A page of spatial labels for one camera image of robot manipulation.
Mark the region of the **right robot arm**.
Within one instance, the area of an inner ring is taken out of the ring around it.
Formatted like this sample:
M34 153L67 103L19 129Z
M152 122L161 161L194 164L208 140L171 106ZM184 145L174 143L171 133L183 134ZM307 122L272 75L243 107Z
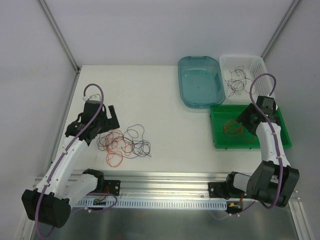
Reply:
M258 138L261 163L252 175L235 171L228 174L225 193L232 198L245 193L265 208L285 207L298 183L300 172L291 167L285 155L281 121L276 115L274 98L258 96L236 121Z

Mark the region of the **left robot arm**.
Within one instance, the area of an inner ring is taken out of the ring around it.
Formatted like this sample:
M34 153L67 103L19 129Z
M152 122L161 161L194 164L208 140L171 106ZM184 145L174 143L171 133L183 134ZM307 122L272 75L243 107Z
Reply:
M21 200L29 220L55 228L63 227L72 208L85 195L105 192L103 172L86 169L72 185L67 185L76 161L100 134L120 127L113 105L87 100L83 111L70 123L60 153L34 190L26 189Z

